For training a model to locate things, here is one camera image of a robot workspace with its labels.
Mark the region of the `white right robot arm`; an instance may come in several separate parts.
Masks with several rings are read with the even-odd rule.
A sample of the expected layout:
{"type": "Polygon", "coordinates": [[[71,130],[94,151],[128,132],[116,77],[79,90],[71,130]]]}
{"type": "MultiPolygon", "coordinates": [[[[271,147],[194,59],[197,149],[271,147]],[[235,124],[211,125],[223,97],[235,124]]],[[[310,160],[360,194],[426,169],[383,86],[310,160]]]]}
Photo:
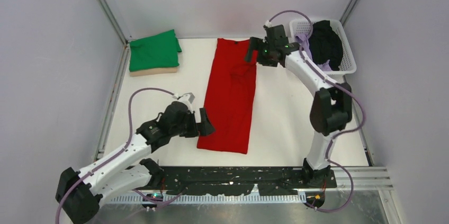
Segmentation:
{"type": "Polygon", "coordinates": [[[352,89],[348,84],[330,78],[313,62],[305,34],[297,42],[290,42],[284,26],[265,26],[264,29],[265,38],[249,39],[245,61],[255,58],[263,66],[281,65],[302,81],[311,93],[309,119],[314,135],[302,164],[301,180],[304,185],[316,187],[329,176],[334,141],[352,120],[352,89]]]}

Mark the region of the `red t-shirt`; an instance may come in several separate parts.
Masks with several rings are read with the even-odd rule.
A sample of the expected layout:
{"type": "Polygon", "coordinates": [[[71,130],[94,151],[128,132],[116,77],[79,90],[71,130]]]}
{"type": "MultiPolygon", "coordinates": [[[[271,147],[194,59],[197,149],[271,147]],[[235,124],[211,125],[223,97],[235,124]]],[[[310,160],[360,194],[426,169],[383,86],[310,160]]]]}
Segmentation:
{"type": "Polygon", "coordinates": [[[256,89],[255,60],[245,61],[249,40],[219,38],[204,107],[215,132],[201,136],[198,149],[246,154],[256,89]]]}

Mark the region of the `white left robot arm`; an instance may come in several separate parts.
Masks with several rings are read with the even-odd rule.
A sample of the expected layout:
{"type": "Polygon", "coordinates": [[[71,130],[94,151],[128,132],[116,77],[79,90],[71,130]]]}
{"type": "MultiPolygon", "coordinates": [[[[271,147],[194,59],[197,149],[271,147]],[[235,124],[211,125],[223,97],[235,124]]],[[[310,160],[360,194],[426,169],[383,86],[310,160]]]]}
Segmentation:
{"type": "Polygon", "coordinates": [[[110,199],[127,191],[147,186],[160,188],[164,170],[148,155],[176,136],[208,136],[215,128],[205,108],[195,119],[188,101],[173,101],[158,117],[132,131],[129,140],[100,160],[75,171],[69,167],[61,173],[56,200],[59,203],[55,222],[62,211],[72,223],[87,223],[110,199]]]}

